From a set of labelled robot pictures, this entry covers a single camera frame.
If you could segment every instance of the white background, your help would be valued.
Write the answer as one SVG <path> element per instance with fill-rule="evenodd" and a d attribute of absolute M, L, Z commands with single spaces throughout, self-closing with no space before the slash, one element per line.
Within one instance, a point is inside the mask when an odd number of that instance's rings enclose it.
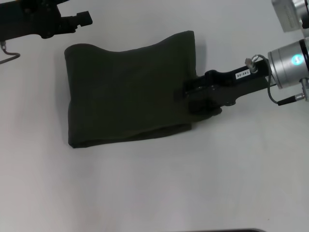
<path fill-rule="evenodd" d="M 1 232 L 174 232 L 309 228 L 309 105 L 274 105 L 265 90 L 240 98 L 193 131 L 72 149 L 63 52 L 111 51 L 193 30 L 197 72 L 230 71 L 290 44 L 269 0 L 72 0 L 94 24 L 48 40 L 8 41 L 22 57 L 0 66 Z M 275 99 L 300 92 L 278 91 Z"/>

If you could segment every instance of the black bracket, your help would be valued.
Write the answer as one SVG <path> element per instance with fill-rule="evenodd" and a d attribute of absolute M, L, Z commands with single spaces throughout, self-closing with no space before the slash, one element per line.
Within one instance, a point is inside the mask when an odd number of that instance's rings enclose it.
<path fill-rule="evenodd" d="M 262 60 L 256 62 L 256 66 L 256 73 L 251 73 L 247 66 L 226 73 L 211 70 L 202 77 L 185 82 L 181 95 L 188 99 L 189 112 L 204 114 L 231 106 L 239 97 L 267 88 L 267 64 Z"/>
<path fill-rule="evenodd" d="M 0 42 L 38 34 L 43 39 L 74 33 L 78 25 L 92 24 L 89 12 L 61 17 L 58 4 L 68 0 L 18 0 L 0 4 Z"/>

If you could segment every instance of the folded fabric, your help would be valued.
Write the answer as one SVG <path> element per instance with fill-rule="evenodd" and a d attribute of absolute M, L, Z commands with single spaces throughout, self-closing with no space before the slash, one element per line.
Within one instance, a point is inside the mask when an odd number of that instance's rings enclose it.
<path fill-rule="evenodd" d="M 174 100 L 174 91 L 196 78 L 192 31 L 125 52 L 77 44 L 65 58 L 74 148 L 177 134 L 220 111 L 191 115 L 185 99 Z"/>

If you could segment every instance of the metal cylinder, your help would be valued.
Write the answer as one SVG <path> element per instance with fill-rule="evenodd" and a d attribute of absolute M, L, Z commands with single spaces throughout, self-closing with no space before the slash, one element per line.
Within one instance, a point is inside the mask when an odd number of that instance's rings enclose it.
<path fill-rule="evenodd" d="M 272 4 L 284 32 L 302 29 L 309 36 L 307 0 L 272 0 Z"/>
<path fill-rule="evenodd" d="M 245 64 L 252 73 L 257 73 L 258 69 L 255 65 L 255 62 L 252 59 L 246 58 Z"/>
<path fill-rule="evenodd" d="M 307 58 L 308 49 L 304 40 L 268 53 L 272 75 L 278 88 L 294 86 L 308 77 Z"/>

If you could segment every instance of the black cable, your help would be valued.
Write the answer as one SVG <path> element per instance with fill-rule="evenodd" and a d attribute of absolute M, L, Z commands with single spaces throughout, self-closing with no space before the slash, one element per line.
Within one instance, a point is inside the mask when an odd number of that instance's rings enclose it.
<path fill-rule="evenodd" d="M 9 55 L 9 56 L 13 56 L 13 57 L 11 57 L 11 58 L 7 58 L 7 59 L 4 59 L 4 60 L 1 60 L 1 61 L 0 61 L 0 64 L 4 64 L 4 63 L 6 63 L 6 62 L 12 61 L 12 60 L 17 59 L 17 58 L 20 57 L 20 54 L 19 54 L 19 53 L 7 52 L 7 51 L 6 51 L 5 42 L 1 42 L 0 44 L 1 44 L 1 49 L 2 49 L 2 51 L 3 51 L 5 54 L 7 54 L 7 55 Z"/>
<path fill-rule="evenodd" d="M 268 61 L 268 59 L 266 59 L 266 57 L 264 57 L 262 55 L 255 55 L 255 56 L 258 56 L 258 57 L 262 58 L 265 61 L 265 63 L 267 64 L 267 67 L 268 67 L 268 86 L 267 86 L 268 96 L 272 100 L 273 103 L 278 105 L 278 102 L 275 101 L 275 99 L 273 99 L 273 97 L 271 96 L 271 92 L 270 92 L 272 71 L 271 71 L 271 67 L 270 67 L 269 61 Z"/>

